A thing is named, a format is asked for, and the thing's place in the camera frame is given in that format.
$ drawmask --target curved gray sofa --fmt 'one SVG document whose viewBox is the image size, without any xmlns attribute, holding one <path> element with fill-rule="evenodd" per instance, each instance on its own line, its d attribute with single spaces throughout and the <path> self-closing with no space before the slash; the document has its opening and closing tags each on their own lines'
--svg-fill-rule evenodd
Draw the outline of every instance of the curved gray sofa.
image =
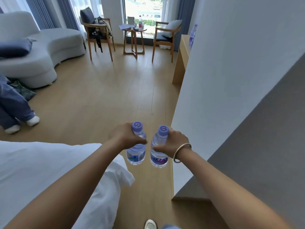
<svg viewBox="0 0 305 229">
<path fill-rule="evenodd" d="M 0 59 L 0 72 L 18 78 L 30 88 L 56 80 L 55 65 L 85 53 L 81 32 L 72 29 L 39 30 L 32 15 L 25 11 L 0 14 L 0 41 L 32 38 L 32 51 L 25 57 Z"/>
</svg>

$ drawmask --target white sheer curtain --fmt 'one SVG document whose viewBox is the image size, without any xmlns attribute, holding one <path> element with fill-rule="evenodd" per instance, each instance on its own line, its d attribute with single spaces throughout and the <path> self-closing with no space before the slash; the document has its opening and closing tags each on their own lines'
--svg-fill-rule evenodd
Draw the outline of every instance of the white sheer curtain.
<svg viewBox="0 0 305 229">
<path fill-rule="evenodd" d="M 176 20 L 178 17 L 179 4 L 180 0 L 163 0 L 161 21 L 170 22 Z M 170 46 L 161 45 L 160 48 L 170 50 Z"/>
<path fill-rule="evenodd" d="M 87 33 L 85 31 L 84 26 L 81 24 L 81 21 L 79 19 L 80 17 L 80 10 L 85 9 L 87 7 L 90 7 L 92 9 L 92 12 L 94 14 L 94 17 L 101 16 L 104 17 L 103 9 L 102 9 L 102 3 L 101 0 L 70 0 L 72 4 L 72 8 L 74 10 L 74 14 L 76 17 L 76 20 L 78 22 L 79 28 L 82 32 L 82 35 L 85 39 L 87 39 Z"/>
<path fill-rule="evenodd" d="M 29 5 L 27 4 L 26 0 L 0 0 L 0 7 L 4 13 L 15 12 L 15 11 L 26 11 L 31 13 L 31 15 L 33 16 L 32 11 L 29 8 Z"/>
</svg>

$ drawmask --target blue jeans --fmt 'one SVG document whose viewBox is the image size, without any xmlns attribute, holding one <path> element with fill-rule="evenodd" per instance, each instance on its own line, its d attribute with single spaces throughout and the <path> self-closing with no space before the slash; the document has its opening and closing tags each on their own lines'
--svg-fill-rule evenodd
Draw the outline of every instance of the blue jeans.
<svg viewBox="0 0 305 229">
<path fill-rule="evenodd" d="M 28 102 L 0 74 L 0 125 L 4 130 L 35 116 Z"/>
<path fill-rule="evenodd" d="M 162 229 L 181 229 L 180 227 L 177 227 L 175 225 L 165 224 Z"/>
</svg>

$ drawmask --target hand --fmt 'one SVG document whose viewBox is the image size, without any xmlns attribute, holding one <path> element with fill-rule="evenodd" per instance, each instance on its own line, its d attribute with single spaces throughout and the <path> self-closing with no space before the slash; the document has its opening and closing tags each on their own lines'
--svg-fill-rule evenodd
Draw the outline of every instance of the hand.
<svg viewBox="0 0 305 229">
<path fill-rule="evenodd" d="M 118 125 L 111 130 L 108 139 L 115 140 L 116 143 L 119 143 L 121 150 L 132 148 L 137 144 L 147 144 L 145 138 L 135 135 L 132 130 L 132 123 L 130 122 Z"/>
<path fill-rule="evenodd" d="M 183 145 L 185 143 L 189 143 L 189 139 L 181 132 L 175 131 L 171 127 L 169 129 L 170 129 L 170 132 L 167 136 L 166 143 L 163 145 L 154 145 L 152 148 L 156 152 L 165 153 L 167 156 L 173 158 L 177 149 L 181 145 Z M 181 150 L 184 150 L 184 149 L 191 149 L 191 148 L 189 145 L 187 145 L 187 146 L 184 146 L 183 149 L 181 149 Z"/>
</svg>

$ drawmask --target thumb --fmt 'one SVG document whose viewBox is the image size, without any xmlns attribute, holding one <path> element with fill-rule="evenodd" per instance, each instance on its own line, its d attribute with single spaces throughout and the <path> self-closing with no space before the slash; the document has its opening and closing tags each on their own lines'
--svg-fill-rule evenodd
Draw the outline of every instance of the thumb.
<svg viewBox="0 0 305 229">
<path fill-rule="evenodd" d="M 137 144 L 143 144 L 143 145 L 147 144 L 146 138 L 142 138 L 142 137 L 139 137 L 139 136 L 137 136 L 136 142 L 137 142 Z"/>
<path fill-rule="evenodd" d="M 165 152 L 165 146 L 164 145 L 154 145 L 152 147 L 153 150 L 156 152 L 164 153 Z"/>
</svg>

